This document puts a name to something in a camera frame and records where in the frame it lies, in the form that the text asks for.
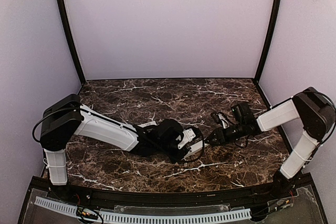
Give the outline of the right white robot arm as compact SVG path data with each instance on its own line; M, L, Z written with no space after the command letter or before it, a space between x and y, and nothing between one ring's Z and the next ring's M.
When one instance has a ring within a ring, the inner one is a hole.
M222 113L212 113L212 118L221 127L216 128L206 139L211 146L221 146L246 136L256 136L293 120L300 119L303 132L296 146L272 179L269 194L279 197L294 186L298 173L312 161L318 148L335 130L335 104L325 94L309 87L302 92L273 106L256 117L247 102L231 108L235 124Z

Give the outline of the white remote control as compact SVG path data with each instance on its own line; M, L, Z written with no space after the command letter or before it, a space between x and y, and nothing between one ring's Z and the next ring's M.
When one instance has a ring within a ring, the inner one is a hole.
M203 147L208 147L209 144L205 143L203 141L199 141L193 145L190 146L189 152L184 156L184 160L186 160L189 156L194 155L198 151L201 151Z

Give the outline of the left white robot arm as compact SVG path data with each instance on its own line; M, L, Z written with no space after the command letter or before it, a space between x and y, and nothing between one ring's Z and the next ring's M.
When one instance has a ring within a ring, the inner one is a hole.
M187 144L196 136L195 130L185 130L173 119L148 126L115 121L82 104L76 94L47 108L33 129L38 127L40 137L34 140L44 149L50 182L56 186L68 182L66 145L73 135L99 140L142 157L162 153L173 162L185 158L190 151Z

